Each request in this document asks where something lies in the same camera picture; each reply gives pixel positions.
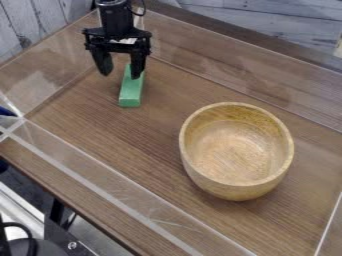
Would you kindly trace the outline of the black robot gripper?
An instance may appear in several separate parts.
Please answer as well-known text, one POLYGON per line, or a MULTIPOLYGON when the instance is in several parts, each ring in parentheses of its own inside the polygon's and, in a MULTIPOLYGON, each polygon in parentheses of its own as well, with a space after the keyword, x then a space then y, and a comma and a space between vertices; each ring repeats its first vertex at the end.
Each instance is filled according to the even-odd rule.
POLYGON ((153 34, 134 25, 134 16, 146 12, 133 10, 131 0, 95 0, 101 26, 85 28, 86 49, 91 52, 98 70, 109 76, 114 70, 111 52, 131 54, 131 78, 138 79, 151 53, 153 34))

